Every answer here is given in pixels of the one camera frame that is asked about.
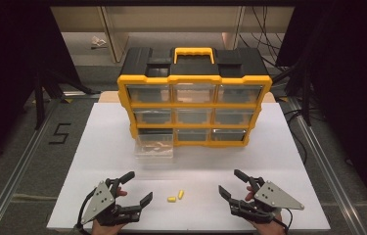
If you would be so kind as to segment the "pile of tan small parts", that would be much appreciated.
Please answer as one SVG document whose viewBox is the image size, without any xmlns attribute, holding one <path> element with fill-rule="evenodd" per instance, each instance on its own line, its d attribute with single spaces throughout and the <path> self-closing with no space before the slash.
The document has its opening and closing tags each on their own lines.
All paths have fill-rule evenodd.
<svg viewBox="0 0 367 235">
<path fill-rule="evenodd" d="M 166 155 L 172 152 L 172 146 L 166 142 L 143 142 L 136 146 L 136 152 L 141 155 Z"/>
</svg>

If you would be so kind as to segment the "person's left hand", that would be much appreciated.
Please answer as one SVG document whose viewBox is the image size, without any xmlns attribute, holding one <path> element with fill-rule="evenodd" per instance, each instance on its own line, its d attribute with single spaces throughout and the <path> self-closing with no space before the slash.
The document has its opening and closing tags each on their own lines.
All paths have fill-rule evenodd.
<svg viewBox="0 0 367 235">
<path fill-rule="evenodd" d="M 93 221 L 91 235 L 117 235 L 125 223 L 114 226 L 102 226 L 97 220 Z"/>
</svg>

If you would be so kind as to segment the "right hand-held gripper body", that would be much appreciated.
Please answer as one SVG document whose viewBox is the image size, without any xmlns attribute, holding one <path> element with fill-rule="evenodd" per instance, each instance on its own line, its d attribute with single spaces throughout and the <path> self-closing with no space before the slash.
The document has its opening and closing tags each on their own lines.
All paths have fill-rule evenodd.
<svg viewBox="0 0 367 235">
<path fill-rule="evenodd" d="M 253 197 L 249 202 L 233 199 L 229 196 L 229 208 L 233 215 L 256 223 L 281 224 L 276 215 L 282 209 L 304 210 L 304 205 L 271 181 L 264 181 L 261 177 L 242 177 L 252 187 Z"/>
</svg>

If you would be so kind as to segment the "black metal stand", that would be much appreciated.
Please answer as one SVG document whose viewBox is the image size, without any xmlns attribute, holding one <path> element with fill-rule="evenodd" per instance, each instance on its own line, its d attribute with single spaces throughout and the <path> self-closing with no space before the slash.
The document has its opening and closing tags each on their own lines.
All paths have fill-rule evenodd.
<svg viewBox="0 0 367 235">
<path fill-rule="evenodd" d="M 310 77 L 307 65 L 307 59 L 299 58 L 295 64 L 280 74 L 272 78 L 273 83 L 277 83 L 288 77 L 285 92 L 288 96 L 297 95 L 301 91 L 301 114 L 305 123 L 310 126 L 311 121 L 309 117 L 309 99 L 310 99 Z"/>
<path fill-rule="evenodd" d="M 45 108 L 43 91 L 46 91 L 52 99 L 62 99 L 64 92 L 60 83 L 67 83 L 69 86 L 82 91 L 87 95 L 100 94 L 100 91 L 92 90 L 84 86 L 79 80 L 73 80 L 55 70 L 42 70 L 34 76 L 34 96 L 36 107 L 36 129 L 39 129 L 45 121 Z"/>
</svg>

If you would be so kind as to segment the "person's right hand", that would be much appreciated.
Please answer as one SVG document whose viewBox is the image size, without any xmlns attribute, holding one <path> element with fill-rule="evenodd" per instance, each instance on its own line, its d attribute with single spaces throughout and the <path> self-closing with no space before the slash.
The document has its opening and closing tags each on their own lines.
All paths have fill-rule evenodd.
<svg viewBox="0 0 367 235">
<path fill-rule="evenodd" d="M 247 186 L 247 190 L 249 191 L 249 193 L 245 197 L 245 200 L 250 201 L 254 196 L 254 190 L 251 186 Z M 277 214 L 276 219 L 282 221 L 282 216 L 280 214 Z M 284 227 L 275 221 L 261 224 L 249 221 L 249 223 L 257 230 L 260 235 L 286 235 Z"/>
</svg>

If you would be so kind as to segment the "black curtain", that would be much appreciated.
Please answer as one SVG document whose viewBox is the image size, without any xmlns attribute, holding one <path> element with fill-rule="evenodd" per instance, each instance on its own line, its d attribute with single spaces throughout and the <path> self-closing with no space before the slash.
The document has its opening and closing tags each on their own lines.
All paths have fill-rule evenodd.
<svg viewBox="0 0 367 235">
<path fill-rule="evenodd" d="M 0 0 L 0 145 L 37 83 L 78 84 L 78 73 L 51 8 L 35 1 Z"/>
<path fill-rule="evenodd" d="M 367 0 L 286 0 L 295 10 L 280 64 L 298 61 L 323 20 L 310 79 L 322 111 L 367 187 Z"/>
</svg>

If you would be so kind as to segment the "grid of closed clear drawers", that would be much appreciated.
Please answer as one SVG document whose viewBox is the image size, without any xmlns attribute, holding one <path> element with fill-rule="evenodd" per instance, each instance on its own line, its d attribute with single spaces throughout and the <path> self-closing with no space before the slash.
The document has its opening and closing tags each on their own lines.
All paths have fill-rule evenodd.
<svg viewBox="0 0 367 235">
<path fill-rule="evenodd" d="M 260 112 L 260 85 L 128 84 L 130 130 L 141 141 L 242 146 Z"/>
</svg>

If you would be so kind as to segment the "aluminium floor rail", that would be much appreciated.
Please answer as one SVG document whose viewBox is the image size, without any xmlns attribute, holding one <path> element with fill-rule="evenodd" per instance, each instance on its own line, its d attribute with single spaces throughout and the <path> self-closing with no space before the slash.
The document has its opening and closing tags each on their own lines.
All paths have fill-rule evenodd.
<svg viewBox="0 0 367 235">
<path fill-rule="evenodd" d="M 43 138 L 44 132 L 48 128 L 50 118 L 58 106 L 59 104 L 55 102 L 51 102 L 48 105 L 48 110 L 45 113 L 44 120 L 32 133 L 28 144 L 23 150 L 23 154 L 20 156 L 18 163 L 13 168 L 12 174 L 6 181 L 4 188 L 0 191 L 0 221 L 11 202 L 14 193 L 19 187 L 20 182 L 22 181 L 23 175 Z"/>
<path fill-rule="evenodd" d="M 329 185 L 329 188 L 344 216 L 344 220 L 346 221 L 349 230 L 353 235 L 367 235 L 367 229 L 363 224 L 356 207 L 353 205 L 350 197 L 345 192 L 343 185 L 334 172 L 334 169 L 330 164 L 323 148 L 321 147 L 312 127 L 307 124 L 307 121 L 303 117 L 298 119 L 298 125 L 300 126 L 300 129 L 303 132 L 303 135 L 314 155 L 315 161 L 318 163 L 324 178 Z"/>
</svg>

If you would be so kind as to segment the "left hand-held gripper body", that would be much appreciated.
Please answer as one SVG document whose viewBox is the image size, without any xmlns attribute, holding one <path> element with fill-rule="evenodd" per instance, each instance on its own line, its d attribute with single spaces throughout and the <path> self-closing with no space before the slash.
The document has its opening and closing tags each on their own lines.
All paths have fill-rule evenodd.
<svg viewBox="0 0 367 235">
<path fill-rule="evenodd" d="M 102 226 L 138 222 L 139 214 L 124 214 L 121 205 L 116 203 L 115 179 L 101 181 L 85 198 L 79 210 L 77 226 L 97 220 Z"/>
</svg>

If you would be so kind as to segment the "pulled-out clear plastic drawer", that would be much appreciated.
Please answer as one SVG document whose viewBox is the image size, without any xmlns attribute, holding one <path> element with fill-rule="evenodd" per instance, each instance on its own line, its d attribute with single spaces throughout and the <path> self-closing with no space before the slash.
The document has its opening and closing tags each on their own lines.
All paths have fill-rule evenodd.
<svg viewBox="0 0 367 235">
<path fill-rule="evenodd" d="M 171 159 L 172 134 L 141 134 L 135 140 L 134 155 L 138 159 Z"/>
</svg>

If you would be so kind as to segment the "crumpled white paper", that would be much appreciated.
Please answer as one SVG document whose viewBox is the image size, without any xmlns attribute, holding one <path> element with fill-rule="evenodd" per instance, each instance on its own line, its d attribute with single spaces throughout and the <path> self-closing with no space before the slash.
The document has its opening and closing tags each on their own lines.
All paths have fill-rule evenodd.
<svg viewBox="0 0 367 235">
<path fill-rule="evenodd" d="M 93 36 L 91 38 L 91 49 L 95 50 L 95 49 L 100 49 L 100 48 L 106 48 L 107 47 L 107 42 L 104 39 L 101 39 L 97 36 Z"/>
</svg>

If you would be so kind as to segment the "yellow and black organizer cabinet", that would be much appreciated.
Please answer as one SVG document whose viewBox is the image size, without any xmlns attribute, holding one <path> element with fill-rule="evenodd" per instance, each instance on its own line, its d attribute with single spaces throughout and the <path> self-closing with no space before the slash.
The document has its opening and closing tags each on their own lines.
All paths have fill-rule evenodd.
<svg viewBox="0 0 367 235">
<path fill-rule="evenodd" d="M 128 50 L 117 79 L 120 103 L 127 109 L 128 84 L 241 84 L 260 85 L 262 98 L 269 92 L 272 78 L 254 48 L 217 50 L 209 47 L 155 50 L 135 47 Z"/>
</svg>

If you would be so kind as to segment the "beige desk with legs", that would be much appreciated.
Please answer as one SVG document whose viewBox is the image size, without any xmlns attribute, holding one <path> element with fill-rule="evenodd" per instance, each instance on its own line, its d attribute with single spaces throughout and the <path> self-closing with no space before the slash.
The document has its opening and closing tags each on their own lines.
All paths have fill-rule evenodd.
<svg viewBox="0 0 367 235">
<path fill-rule="evenodd" d="M 292 7 L 53 7 L 62 32 L 103 32 L 112 59 L 133 44 L 234 49 L 241 33 L 287 31 Z"/>
</svg>

